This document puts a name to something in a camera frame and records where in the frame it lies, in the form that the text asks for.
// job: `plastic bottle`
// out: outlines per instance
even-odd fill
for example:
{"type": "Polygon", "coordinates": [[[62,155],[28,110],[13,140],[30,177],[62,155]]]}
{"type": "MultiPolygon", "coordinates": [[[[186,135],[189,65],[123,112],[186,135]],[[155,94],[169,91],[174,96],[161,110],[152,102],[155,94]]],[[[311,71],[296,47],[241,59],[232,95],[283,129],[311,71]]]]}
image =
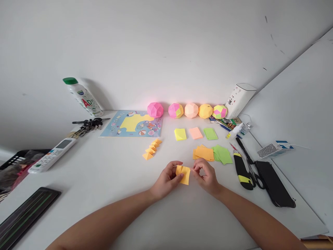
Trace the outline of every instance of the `plastic bottle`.
{"type": "Polygon", "coordinates": [[[103,115],[103,111],[98,106],[95,99],[74,77],[64,78],[63,81],[67,84],[69,92],[91,116],[101,117],[103,115]]]}
{"type": "Polygon", "coordinates": [[[243,123],[239,124],[238,126],[234,127],[232,131],[227,134],[225,137],[227,140],[232,140],[236,137],[237,133],[242,129],[243,123]]]}

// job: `yellow origami ball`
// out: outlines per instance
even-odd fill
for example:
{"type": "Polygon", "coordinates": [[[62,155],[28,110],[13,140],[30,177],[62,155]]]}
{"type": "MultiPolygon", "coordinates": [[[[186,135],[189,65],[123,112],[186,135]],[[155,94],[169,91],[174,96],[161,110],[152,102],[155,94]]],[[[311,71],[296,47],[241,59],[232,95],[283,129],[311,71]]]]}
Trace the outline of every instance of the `yellow origami ball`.
{"type": "Polygon", "coordinates": [[[216,105],[213,109],[212,116],[215,119],[221,120],[222,118],[224,118],[227,115],[227,113],[228,113],[228,110],[224,105],[216,105]]]}
{"type": "Polygon", "coordinates": [[[209,118],[213,113],[213,108],[212,106],[210,106],[209,104],[202,104],[200,107],[199,107],[199,116],[201,118],[209,118]]]}

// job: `black phone case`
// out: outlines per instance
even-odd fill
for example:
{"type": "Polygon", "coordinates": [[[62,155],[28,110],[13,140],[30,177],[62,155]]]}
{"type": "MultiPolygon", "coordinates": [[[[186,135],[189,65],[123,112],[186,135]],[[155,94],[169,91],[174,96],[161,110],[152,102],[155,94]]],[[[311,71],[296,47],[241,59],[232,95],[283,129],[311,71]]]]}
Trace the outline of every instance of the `black phone case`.
{"type": "Polygon", "coordinates": [[[256,161],[254,164],[273,204],[277,207],[295,208],[296,203],[290,197],[273,166],[267,161],[256,161]]]}

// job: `pink and yellow origami ball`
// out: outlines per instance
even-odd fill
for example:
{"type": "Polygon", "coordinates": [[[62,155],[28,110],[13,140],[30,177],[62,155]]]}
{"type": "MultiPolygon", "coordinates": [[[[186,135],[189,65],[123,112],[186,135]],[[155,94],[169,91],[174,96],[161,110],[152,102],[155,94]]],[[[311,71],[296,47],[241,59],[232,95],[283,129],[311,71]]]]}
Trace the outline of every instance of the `pink and yellow origami ball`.
{"type": "Polygon", "coordinates": [[[213,109],[212,116],[216,119],[221,120],[222,118],[226,117],[227,113],[228,110],[224,105],[216,105],[213,109]]]}
{"type": "Polygon", "coordinates": [[[179,118],[184,114],[183,107],[179,103],[171,104],[169,106],[168,112],[172,118],[179,118]]]}
{"type": "Polygon", "coordinates": [[[195,103],[188,103],[185,106],[185,111],[184,114],[188,117],[188,118],[194,118],[197,116],[199,112],[199,108],[195,103]]]}

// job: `origami ball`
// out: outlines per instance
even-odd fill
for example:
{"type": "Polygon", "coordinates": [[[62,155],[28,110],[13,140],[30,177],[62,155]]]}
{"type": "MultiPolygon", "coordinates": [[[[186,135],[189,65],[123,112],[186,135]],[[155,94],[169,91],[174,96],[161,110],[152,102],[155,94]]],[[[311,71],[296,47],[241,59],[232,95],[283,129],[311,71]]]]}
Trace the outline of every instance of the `origami ball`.
{"type": "Polygon", "coordinates": [[[194,118],[197,116],[199,112],[199,108],[196,104],[194,103],[188,103],[185,106],[185,111],[184,114],[188,117],[188,118],[194,118]]]}
{"type": "Polygon", "coordinates": [[[163,109],[162,105],[158,102],[152,102],[147,107],[148,115],[153,118],[161,117],[163,114],[163,111],[164,111],[164,109],[163,109]]]}
{"type": "Polygon", "coordinates": [[[169,106],[168,112],[172,118],[179,118],[184,114],[183,107],[179,103],[171,104],[169,106]]]}
{"type": "Polygon", "coordinates": [[[221,120],[224,118],[228,113],[227,108],[224,105],[216,105],[213,109],[212,116],[216,119],[221,120]]]}
{"type": "Polygon", "coordinates": [[[213,113],[213,108],[209,104],[202,104],[199,108],[199,116],[201,118],[209,118],[213,113]]]}

